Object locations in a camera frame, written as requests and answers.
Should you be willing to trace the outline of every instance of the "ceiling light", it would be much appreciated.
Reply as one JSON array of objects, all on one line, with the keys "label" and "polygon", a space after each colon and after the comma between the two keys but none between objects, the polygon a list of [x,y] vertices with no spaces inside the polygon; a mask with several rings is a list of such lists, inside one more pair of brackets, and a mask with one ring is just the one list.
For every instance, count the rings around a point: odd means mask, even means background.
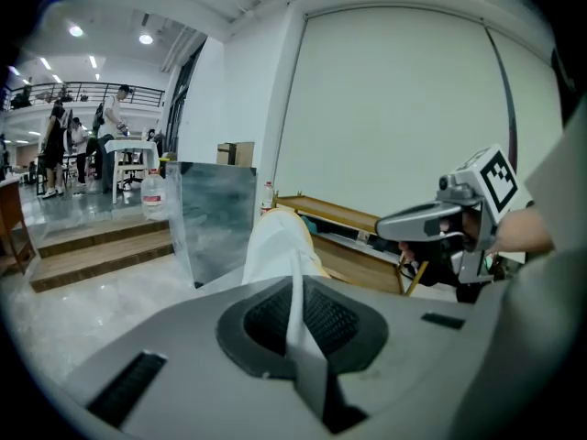
[{"label": "ceiling light", "polygon": [[83,31],[79,26],[72,26],[70,27],[70,34],[75,38],[79,38],[83,34]]},{"label": "ceiling light", "polygon": [[140,42],[142,42],[143,44],[150,44],[151,42],[153,42],[153,38],[151,36],[149,36],[148,34],[141,34],[138,37],[138,40]]},{"label": "ceiling light", "polygon": [[49,63],[47,62],[47,59],[45,59],[44,57],[40,58],[40,61],[43,62],[43,65],[45,66],[45,68],[47,70],[51,70],[51,66],[49,65]]}]

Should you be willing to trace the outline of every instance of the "hand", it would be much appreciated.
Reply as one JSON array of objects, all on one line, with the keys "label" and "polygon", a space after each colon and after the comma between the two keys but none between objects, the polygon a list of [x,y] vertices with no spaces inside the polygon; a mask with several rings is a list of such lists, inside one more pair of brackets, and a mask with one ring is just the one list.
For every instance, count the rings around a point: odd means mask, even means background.
[{"label": "hand", "polygon": [[[440,230],[448,232],[450,227],[449,220],[440,220]],[[481,217],[477,211],[463,212],[462,214],[462,231],[473,241],[477,241],[479,238],[479,229],[481,227]],[[400,241],[399,248],[404,252],[405,259],[407,262],[415,260],[414,251],[410,249],[410,246],[405,241]]]}]

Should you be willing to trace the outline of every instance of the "white projection screen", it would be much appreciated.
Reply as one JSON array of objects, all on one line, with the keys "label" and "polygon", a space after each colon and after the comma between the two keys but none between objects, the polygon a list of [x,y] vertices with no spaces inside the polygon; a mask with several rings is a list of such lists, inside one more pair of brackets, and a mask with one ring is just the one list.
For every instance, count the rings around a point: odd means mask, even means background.
[{"label": "white projection screen", "polygon": [[[500,35],[495,38],[504,51],[535,58]],[[506,55],[508,69],[518,63],[515,57],[522,56]],[[556,123],[558,98],[549,99],[556,94],[554,76],[544,62],[535,58],[530,63],[540,64],[541,74],[527,79],[533,84],[548,79],[536,103],[547,97],[544,110]],[[522,74],[511,81],[515,93],[526,83],[525,68],[516,70]],[[523,96],[523,109],[531,111],[532,95]],[[526,125],[532,124],[532,116],[525,114],[524,129],[532,129]],[[558,122],[553,131],[560,133]],[[531,137],[528,130],[518,141],[524,169],[536,163],[526,159],[526,153],[533,154],[526,144]],[[549,132],[548,137],[555,136]],[[433,199],[440,175],[495,142],[507,152],[507,107],[497,60],[481,25],[418,9],[341,11],[307,23],[275,189],[280,196],[302,191],[387,215]]]}]

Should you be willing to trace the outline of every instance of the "water bottle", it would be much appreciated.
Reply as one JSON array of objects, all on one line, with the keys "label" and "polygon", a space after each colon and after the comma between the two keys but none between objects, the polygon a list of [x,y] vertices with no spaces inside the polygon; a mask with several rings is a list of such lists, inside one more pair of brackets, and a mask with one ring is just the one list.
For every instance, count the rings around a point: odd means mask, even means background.
[{"label": "water bottle", "polygon": [[260,214],[263,215],[265,212],[271,210],[271,204],[273,203],[273,184],[271,181],[265,182],[265,189],[263,191],[263,199],[260,204]]},{"label": "water bottle", "polygon": [[165,180],[157,174],[157,170],[150,170],[150,175],[140,185],[140,196],[145,218],[164,220],[165,213]]}]

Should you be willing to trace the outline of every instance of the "white table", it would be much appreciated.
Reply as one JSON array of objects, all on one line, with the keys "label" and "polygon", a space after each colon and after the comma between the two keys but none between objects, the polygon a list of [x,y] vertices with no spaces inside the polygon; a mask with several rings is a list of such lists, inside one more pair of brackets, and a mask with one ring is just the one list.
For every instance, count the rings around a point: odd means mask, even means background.
[{"label": "white table", "polygon": [[[118,174],[123,174],[124,171],[148,171],[159,168],[159,153],[157,152],[157,145],[155,142],[148,142],[146,140],[110,140],[105,145],[106,153],[114,151],[114,174],[112,175],[112,204],[116,204],[116,185],[118,184]],[[122,164],[119,165],[121,157],[125,157],[124,153],[140,152],[143,154],[142,164]]]}]

